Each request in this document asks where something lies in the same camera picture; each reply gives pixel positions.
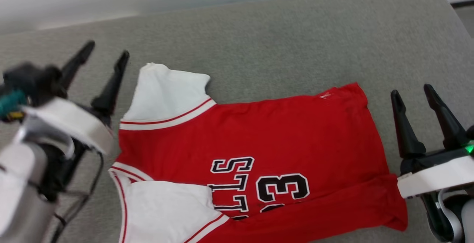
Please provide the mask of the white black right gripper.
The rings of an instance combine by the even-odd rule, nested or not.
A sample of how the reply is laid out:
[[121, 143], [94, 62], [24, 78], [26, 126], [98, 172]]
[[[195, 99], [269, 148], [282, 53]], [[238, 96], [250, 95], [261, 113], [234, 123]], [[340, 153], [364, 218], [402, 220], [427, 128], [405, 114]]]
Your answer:
[[406, 159], [402, 160], [397, 183], [404, 199], [474, 182], [473, 143], [467, 138], [467, 132], [431, 84], [424, 85], [424, 92], [440, 123], [446, 149], [428, 155], [410, 125], [398, 90], [390, 94], [398, 153]]

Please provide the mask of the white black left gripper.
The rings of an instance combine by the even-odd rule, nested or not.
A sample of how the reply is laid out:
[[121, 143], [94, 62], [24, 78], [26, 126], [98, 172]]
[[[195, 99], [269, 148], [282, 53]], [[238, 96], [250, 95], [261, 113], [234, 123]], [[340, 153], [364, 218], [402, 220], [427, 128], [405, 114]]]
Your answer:
[[[88, 41], [62, 67], [60, 86], [68, 89], [78, 72], [95, 48], [95, 41]], [[115, 62], [114, 72], [107, 81], [102, 92], [90, 103], [92, 109], [100, 116], [110, 117], [115, 111], [117, 96], [129, 60], [129, 51], [124, 50]], [[114, 136], [107, 125], [88, 113], [75, 103], [55, 97], [39, 107], [23, 106], [22, 109], [30, 116], [37, 117], [47, 125], [69, 135], [88, 147], [93, 147], [101, 154], [110, 154]]]

